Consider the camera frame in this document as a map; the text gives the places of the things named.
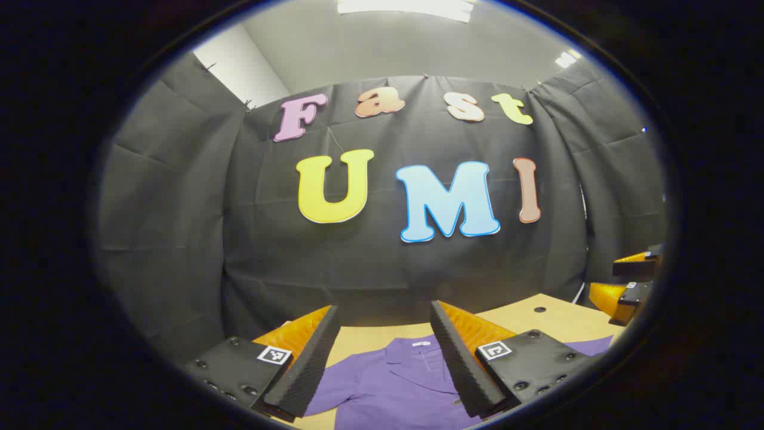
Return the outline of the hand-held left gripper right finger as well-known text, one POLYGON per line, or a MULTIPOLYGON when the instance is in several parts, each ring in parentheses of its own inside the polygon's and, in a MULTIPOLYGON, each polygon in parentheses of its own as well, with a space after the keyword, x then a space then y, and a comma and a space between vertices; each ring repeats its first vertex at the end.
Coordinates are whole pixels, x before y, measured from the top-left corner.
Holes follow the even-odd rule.
POLYGON ((469 416, 488 418, 530 403, 597 357, 542 330, 516 334, 442 300, 430 302, 429 324, 469 416))

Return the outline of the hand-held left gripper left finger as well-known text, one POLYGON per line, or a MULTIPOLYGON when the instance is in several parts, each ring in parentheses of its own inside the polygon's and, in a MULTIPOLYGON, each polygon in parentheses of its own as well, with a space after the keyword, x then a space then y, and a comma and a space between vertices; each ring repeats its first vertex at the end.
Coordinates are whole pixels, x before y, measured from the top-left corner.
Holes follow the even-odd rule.
POLYGON ((254 340, 227 338, 184 370, 245 409, 291 423, 316 394, 339 330, 338 307, 328 305, 254 340))

